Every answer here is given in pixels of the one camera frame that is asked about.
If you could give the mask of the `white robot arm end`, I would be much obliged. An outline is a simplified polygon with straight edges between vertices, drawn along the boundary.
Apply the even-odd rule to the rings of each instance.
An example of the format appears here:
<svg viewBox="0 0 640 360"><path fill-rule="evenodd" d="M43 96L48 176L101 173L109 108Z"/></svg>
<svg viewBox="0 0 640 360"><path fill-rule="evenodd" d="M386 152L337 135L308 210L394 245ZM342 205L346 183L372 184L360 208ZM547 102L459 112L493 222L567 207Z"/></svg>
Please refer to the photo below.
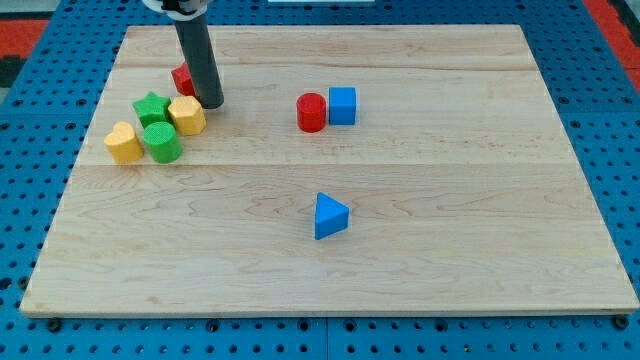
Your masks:
<svg viewBox="0 0 640 360"><path fill-rule="evenodd" d="M205 14L211 0L142 0L142 3L174 21L190 21Z"/></svg>

